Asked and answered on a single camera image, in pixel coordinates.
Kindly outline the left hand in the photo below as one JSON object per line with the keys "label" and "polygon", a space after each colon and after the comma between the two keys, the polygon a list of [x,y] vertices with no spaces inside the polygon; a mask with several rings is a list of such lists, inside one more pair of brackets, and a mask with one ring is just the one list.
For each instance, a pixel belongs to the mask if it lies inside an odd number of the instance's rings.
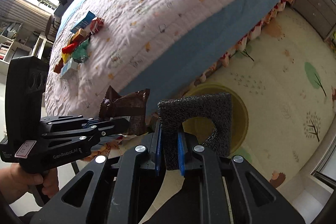
{"label": "left hand", "polygon": [[25,195],[31,185],[42,185],[42,193],[52,198],[59,191],[58,170],[54,168],[43,177],[26,173],[18,163],[1,169],[1,193],[8,204]]}

